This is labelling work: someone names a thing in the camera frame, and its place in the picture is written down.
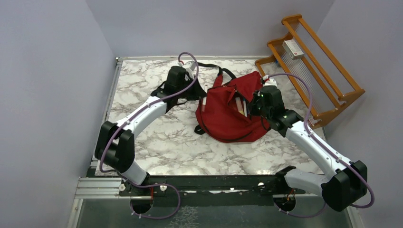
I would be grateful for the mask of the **white marker red cap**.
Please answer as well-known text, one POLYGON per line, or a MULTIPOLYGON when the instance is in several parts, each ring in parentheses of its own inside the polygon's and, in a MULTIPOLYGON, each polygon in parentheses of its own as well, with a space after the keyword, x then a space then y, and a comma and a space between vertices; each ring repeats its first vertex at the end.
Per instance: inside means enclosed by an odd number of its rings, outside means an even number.
MULTIPOLYGON (((207 84, 204 85, 204 90, 205 90, 206 93, 208 92, 208 85, 207 84)), ((206 101, 207 101, 207 95, 202 99, 202 106, 201 106, 201 111, 202 112, 205 111, 206 101)))

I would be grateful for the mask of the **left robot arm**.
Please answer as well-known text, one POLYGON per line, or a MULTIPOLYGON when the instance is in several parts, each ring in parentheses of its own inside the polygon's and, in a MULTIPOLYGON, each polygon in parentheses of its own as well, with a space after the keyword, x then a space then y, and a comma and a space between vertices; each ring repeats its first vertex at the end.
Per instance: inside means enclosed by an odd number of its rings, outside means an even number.
POLYGON ((196 77, 197 72, 194 61, 171 67, 167 79, 139 108, 115 123, 106 121, 101 125, 94 154, 100 171, 104 171, 106 164, 111 167, 110 172, 116 171, 128 179, 136 194, 148 192, 147 172, 135 161, 134 141, 154 120, 180 105, 180 99, 193 101, 207 95, 196 77))

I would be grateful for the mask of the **pink yellow highlighter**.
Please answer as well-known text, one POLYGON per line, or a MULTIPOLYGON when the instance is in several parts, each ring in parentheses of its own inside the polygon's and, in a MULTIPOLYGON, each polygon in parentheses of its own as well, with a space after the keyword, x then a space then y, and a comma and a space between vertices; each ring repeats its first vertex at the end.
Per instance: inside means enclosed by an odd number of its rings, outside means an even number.
POLYGON ((242 101, 241 101, 240 97, 236 97, 235 102, 236 102, 238 112, 241 113, 242 115, 244 115, 244 109, 243 109, 242 101))

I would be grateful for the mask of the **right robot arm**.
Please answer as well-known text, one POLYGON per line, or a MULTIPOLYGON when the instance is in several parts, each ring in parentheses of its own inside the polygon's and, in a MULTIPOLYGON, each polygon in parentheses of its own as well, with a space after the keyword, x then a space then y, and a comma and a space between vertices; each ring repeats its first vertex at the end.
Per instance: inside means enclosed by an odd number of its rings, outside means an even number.
POLYGON ((294 110, 286 109, 275 85, 265 85, 253 93, 250 114, 266 120, 271 129, 293 142, 320 168, 322 175, 288 167, 277 173, 274 187, 280 193, 300 189, 322 197, 335 211, 343 211, 372 194, 367 183, 367 167, 353 162, 333 149, 308 127, 294 110))

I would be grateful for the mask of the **red backpack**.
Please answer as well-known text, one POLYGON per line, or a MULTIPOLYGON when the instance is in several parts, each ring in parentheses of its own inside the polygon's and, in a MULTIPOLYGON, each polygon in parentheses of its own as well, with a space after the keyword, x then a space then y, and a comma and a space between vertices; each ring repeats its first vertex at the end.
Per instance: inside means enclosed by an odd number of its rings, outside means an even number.
POLYGON ((208 134, 223 143, 249 143, 264 136, 270 129, 267 120, 261 116, 245 117, 238 112, 235 98, 240 97, 246 104, 253 93, 263 87, 259 72, 235 76, 230 70, 219 67, 212 87, 208 88, 205 111, 201 111, 202 99, 195 111, 198 125, 194 132, 208 134))

